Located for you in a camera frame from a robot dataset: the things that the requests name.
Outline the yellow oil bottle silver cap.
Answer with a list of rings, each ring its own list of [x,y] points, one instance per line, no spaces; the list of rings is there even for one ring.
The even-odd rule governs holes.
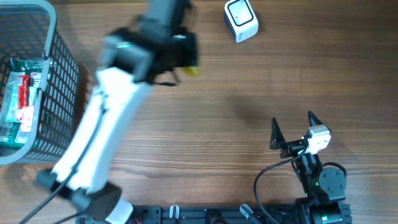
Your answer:
[[[199,66],[189,66],[189,67],[181,67],[180,68],[184,74],[189,75],[189,76],[199,76],[200,74],[200,68]]]

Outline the red sachet stick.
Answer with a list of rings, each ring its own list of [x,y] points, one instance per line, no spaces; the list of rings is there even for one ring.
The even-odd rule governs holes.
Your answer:
[[[30,76],[22,75],[19,76],[18,83],[18,109],[21,110],[23,107],[29,104],[29,85]]]

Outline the green white gloves packet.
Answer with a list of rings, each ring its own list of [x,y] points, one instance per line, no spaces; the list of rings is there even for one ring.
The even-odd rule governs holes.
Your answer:
[[[10,61],[11,72],[25,72],[27,74],[30,74],[31,72],[42,73],[43,67],[44,63],[40,60],[22,60],[12,58]],[[9,103],[7,103],[3,98],[1,111],[1,145],[7,147],[22,147],[27,142],[32,131],[35,104],[34,106],[25,106],[22,108],[22,121],[20,123],[6,121],[6,110],[8,107]]]

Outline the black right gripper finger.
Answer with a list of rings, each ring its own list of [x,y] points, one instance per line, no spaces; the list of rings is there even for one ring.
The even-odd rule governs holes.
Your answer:
[[[282,134],[282,131],[280,130],[279,124],[276,120],[276,118],[272,118],[271,120],[271,139],[270,139],[270,144],[269,148],[270,149],[280,149],[283,148],[285,144],[285,139]]]
[[[308,111],[307,115],[310,127],[323,125],[323,123],[315,116],[315,114],[312,111]]]

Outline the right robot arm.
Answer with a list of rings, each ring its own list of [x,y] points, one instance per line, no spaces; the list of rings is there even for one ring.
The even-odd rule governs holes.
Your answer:
[[[350,206],[346,199],[346,169],[335,162],[322,163],[318,153],[326,149],[331,140],[331,129],[311,111],[310,127],[301,139],[287,142],[275,118],[272,119],[270,148],[280,150],[281,158],[295,158],[291,162],[302,184],[305,197],[294,204],[268,208],[278,223],[352,223]]]

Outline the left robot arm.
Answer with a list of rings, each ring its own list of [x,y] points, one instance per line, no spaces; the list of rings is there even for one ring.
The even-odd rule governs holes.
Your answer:
[[[155,85],[176,68],[197,68],[195,34],[183,25],[189,1],[151,1],[137,30],[118,28],[103,38],[101,65],[85,113],[64,155],[36,181],[79,215],[127,223],[134,211],[108,180],[124,132]]]

